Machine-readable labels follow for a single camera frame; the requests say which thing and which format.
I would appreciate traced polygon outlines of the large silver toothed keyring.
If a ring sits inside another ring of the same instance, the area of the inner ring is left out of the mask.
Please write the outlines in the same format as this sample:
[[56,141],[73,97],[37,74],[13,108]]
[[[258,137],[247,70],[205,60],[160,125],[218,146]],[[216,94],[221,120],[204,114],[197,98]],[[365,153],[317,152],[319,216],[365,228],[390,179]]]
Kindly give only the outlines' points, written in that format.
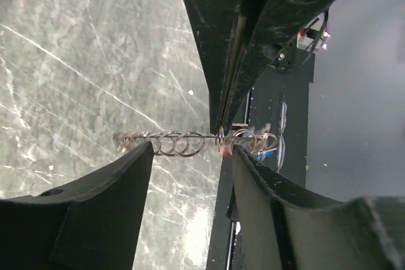
[[264,151],[275,151],[278,138],[270,132],[271,125],[256,130],[243,123],[234,123],[225,135],[221,129],[217,135],[198,132],[116,132],[113,143],[121,153],[127,153],[143,142],[151,142],[154,154],[165,157],[192,157],[204,153],[213,144],[223,156],[231,156],[236,145],[243,147],[254,157]]

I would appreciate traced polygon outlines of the blue tag key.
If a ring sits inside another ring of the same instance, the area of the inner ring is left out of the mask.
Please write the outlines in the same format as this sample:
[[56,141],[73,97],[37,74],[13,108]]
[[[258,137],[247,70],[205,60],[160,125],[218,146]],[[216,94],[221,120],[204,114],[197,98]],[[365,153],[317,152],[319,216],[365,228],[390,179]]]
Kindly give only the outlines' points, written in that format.
[[255,158],[259,161],[264,161],[267,157],[273,155],[273,151],[264,151],[255,155]]

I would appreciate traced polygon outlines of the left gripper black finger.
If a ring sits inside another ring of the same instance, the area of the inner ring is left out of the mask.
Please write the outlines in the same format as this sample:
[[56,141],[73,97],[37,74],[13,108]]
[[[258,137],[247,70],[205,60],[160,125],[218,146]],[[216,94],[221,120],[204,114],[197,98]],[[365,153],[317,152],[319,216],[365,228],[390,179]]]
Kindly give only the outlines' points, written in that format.
[[232,155],[248,269],[403,269],[404,198],[329,199]]
[[225,86],[225,103],[221,107],[223,132],[229,131],[244,96],[264,69],[296,39],[305,25],[334,1],[243,0]]

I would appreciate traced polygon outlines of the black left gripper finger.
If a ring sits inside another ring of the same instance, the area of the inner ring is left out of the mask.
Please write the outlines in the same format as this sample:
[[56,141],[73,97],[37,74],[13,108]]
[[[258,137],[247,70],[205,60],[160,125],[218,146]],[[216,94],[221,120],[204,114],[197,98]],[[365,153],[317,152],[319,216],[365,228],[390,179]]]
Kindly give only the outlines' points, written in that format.
[[209,92],[210,132],[216,134],[225,106],[241,0],[184,0]]
[[1,201],[2,269],[131,269],[154,152],[114,162],[38,196]]

